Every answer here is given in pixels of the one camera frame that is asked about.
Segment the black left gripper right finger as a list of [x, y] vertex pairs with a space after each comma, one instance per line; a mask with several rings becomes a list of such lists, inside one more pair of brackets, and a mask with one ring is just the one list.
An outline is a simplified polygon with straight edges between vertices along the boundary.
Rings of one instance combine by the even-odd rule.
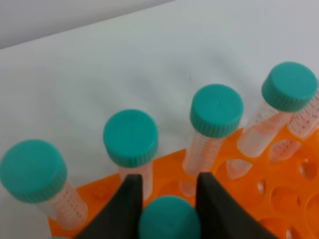
[[209, 172], [197, 178], [195, 208], [202, 239], [275, 239]]

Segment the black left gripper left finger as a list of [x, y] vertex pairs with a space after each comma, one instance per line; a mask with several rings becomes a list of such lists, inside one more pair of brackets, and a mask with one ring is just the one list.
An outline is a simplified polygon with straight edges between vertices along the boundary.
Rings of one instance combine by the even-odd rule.
[[129, 174], [107, 205], [75, 237], [77, 239], [137, 239], [142, 208], [142, 176]]

